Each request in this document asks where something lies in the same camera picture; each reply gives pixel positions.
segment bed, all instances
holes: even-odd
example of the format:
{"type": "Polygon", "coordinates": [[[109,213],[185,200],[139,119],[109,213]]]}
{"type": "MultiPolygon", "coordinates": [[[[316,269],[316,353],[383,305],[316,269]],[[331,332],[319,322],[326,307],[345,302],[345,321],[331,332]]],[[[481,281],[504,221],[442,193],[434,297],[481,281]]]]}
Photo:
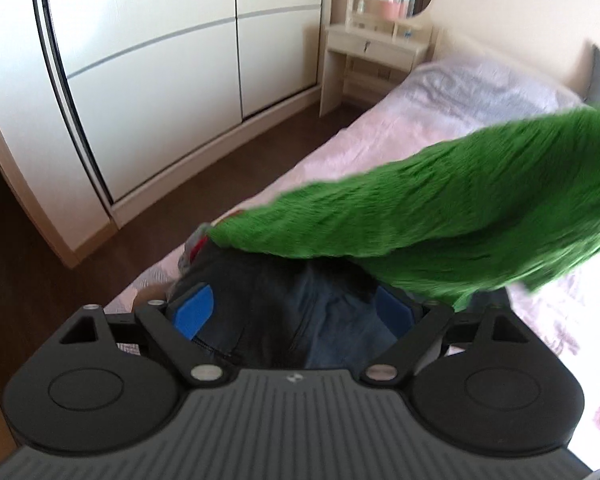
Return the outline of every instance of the bed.
{"type": "MultiPolygon", "coordinates": [[[[434,62],[420,66],[350,127],[235,208],[270,202],[310,181],[401,160],[490,124],[583,106],[576,94],[545,76],[488,49],[469,48],[459,38],[441,33],[434,62]]],[[[147,269],[106,311],[128,312],[138,290],[177,279],[182,253],[180,246],[147,269]]],[[[580,381],[586,407],[570,448],[591,468],[600,468],[600,254],[535,294],[522,285],[508,291],[515,312],[580,381]]]]}

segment green fabric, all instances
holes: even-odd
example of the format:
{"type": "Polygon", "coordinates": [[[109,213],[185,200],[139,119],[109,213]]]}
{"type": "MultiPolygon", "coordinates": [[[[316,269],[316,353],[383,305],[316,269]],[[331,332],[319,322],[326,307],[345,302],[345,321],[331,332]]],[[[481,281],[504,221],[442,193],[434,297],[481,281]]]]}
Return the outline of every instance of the green fabric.
{"type": "Polygon", "coordinates": [[[456,307],[517,280],[535,290],[600,251],[600,110],[440,142],[293,190],[208,234],[249,252],[349,256],[383,282],[456,307]]]}

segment wooden floor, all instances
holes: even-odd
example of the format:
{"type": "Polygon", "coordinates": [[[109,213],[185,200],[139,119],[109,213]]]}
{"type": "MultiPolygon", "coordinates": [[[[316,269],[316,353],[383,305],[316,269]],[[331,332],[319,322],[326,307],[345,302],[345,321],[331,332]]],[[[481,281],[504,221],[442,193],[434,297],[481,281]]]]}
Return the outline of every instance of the wooden floor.
{"type": "Polygon", "coordinates": [[[313,106],[174,190],[68,270],[51,252],[0,175],[0,393],[9,377],[82,304],[107,304],[195,227],[253,196],[361,111],[319,119],[313,106]]]}

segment sliding wardrobe door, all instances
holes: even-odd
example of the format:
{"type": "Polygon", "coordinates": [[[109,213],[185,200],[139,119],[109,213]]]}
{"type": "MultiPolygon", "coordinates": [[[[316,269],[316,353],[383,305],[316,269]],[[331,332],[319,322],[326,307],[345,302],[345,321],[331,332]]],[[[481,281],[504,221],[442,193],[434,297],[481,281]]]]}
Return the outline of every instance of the sliding wardrobe door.
{"type": "Polygon", "coordinates": [[[240,123],[235,0],[48,0],[114,202],[240,123]]]}
{"type": "Polygon", "coordinates": [[[321,2],[237,0],[245,116],[316,84],[321,2]]]}

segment black device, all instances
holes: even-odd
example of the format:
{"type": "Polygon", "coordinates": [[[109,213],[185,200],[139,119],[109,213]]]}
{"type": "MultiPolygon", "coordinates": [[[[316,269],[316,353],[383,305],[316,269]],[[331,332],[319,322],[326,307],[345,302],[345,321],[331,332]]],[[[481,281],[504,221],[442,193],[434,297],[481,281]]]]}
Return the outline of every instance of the black device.
{"type": "Polygon", "coordinates": [[[12,377],[23,444],[0,480],[581,480],[577,380],[511,311],[422,320],[359,378],[255,370],[178,332],[168,305],[85,306],[12,377]],[[118,343],[136,344],[141,355],[118,343]],[[450,345],[465,348],[446,355],[450,345]]]}

